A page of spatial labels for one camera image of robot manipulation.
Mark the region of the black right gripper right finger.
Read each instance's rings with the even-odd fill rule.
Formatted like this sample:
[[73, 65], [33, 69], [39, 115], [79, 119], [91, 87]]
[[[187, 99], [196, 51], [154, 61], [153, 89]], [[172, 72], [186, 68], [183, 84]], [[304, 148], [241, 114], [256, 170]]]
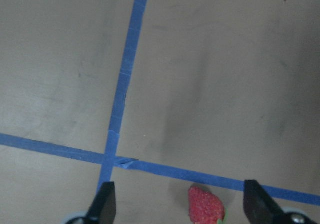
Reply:
[[256, 180], [244, 181], [243, 209], [250, 224], [293, 223]]

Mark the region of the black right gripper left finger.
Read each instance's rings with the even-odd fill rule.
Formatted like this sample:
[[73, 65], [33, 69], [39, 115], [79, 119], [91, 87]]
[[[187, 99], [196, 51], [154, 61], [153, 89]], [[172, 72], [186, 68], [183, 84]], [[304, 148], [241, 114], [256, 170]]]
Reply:
[[104, 182], [97, 192], [88, 212], [85, 224], [113, 224], [117, 214], [115, 183]]

